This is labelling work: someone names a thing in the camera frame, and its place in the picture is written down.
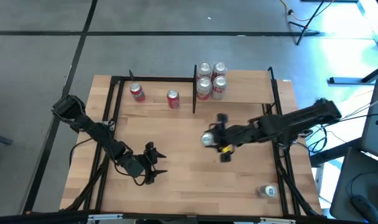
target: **wooden table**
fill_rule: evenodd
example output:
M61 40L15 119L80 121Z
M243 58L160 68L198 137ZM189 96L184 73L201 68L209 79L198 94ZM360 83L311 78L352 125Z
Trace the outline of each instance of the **wooden table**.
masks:
M94 121L101 121L110 79L107 75L94 76L86 104L86 113ZM248 119L263 114L261 103L274 102L268 71L229 71L227 79L226 96L220 101L197 100L195 114L192 113L191 83L139 82L146 101L137 103L129 92L132 82L124 82L115 138L124 141L138 154L143 152L148 141L153 141L157 150L167 156L159 160L156 168L168 172L158 175L154 184L138 187L130 177L118 174L110 163L102 212L282 215L279 195L265 199L255 194L261 185L277 186L270 142L238 148L229 163L220 163L215 150L201 145L200 136L216 121L217 113L228 114L228 126L246 124ZM278 80L278 86L283 113L296 110L292 83ZM167 105L166 94L171 89L180 94L178 110ZM77 141L88 138L86 133L80 133ZM75 149L60 208L69 206L87 184L95 147L96 143L89 141ZM313 209L321 213L307 150L292 146L290 153L299 191ZM292 213L287 186L285 192Z

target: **red soda can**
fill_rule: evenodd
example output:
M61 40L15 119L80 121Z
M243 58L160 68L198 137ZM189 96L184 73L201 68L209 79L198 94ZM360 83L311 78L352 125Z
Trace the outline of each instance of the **red soda can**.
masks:
M215 100L220 100L224 97L224 92L228 83L226 78L223 76L218 76L214 79L213 91L211 91L211 97Z
M145 100L144 89L139 83L131 84L129 91L137 102L143 102Z
M213 74L211 75L211 81L213 82L214 79L218 76L225 76L226 74L226 65L223 62L218 62L214 65Z
M211 68L211 65L207 62L203 62L199 65L199 69L197 70L197 80L199 80L201 77L208 77L211 78L211 72L213 69Z
M207 100L210 97L211 88L213 85L211 84L211 80L208 77L201 77L197 82L197 98L200 100Z
M179 108L179 93L177 90L170 90L167 93L168 106L171 109Z

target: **yellow label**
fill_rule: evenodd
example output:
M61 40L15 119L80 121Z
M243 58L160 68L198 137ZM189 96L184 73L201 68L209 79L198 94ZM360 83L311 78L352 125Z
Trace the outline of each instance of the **yellow label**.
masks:
M228 145L225 148L222 149L223 153L231 152L232 151L232 145Z

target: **can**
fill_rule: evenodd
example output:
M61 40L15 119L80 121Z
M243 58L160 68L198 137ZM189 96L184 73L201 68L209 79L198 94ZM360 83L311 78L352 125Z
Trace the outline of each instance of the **can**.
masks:
M257 188L256 194L262 198L271 198L276 196L277 188L271 184L264 185Z
M207 62L203 62L199 65L199 69L197 70L197 80L199 80L201 77L211 78L211 73L211 65Z
M224 93L228 83L226 78L223 76L218 76L214 80L213 90L211 91L211 97L215 100L220 100L224 97Z
M143 102L145 100L144 89L139 83L131 84L129 91L137 102Z
M197 82L197 98L207 100L210 97L212 87L210 78L201 77Z
M179 93L177 90L170 90L167 93L168 106L171 109L179 108Z
M213 67L213 74L211 76L211 81L213 82L214 79L218 76L225 76L226 74L226 65L223 62L218 62Z
M201 136L201 143L204 145L204 146L210 146L212 144L214 144L214 136L212 133L210 132L206 132L204 133L202 136Z

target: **concrete floor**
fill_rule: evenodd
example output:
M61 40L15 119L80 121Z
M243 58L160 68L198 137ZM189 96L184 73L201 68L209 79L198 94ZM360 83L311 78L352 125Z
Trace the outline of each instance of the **concrete floor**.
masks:
M302 18L318 5L287 3ZM0 30L81 31L90 5L0 0ZM279 0L103 0L90 30L298 32L287 25L290 19ZM300 46L292 37L87 37L70 93L86 101L93 75L127 75L131 69L135 75L189 77L194 64L222 60L230 69L273 66L277 78L293 80L301 108L319 97L342 101L358 88L329 86L328 77L363 77L378 67L369 24L356 4L334 3L310 28L334 35L305 37ZM0 134L14 140L10 147L0 145L0 215L19 213L78 39L0 35ZM35 211L58 210L75 142L76 134L61 124Z

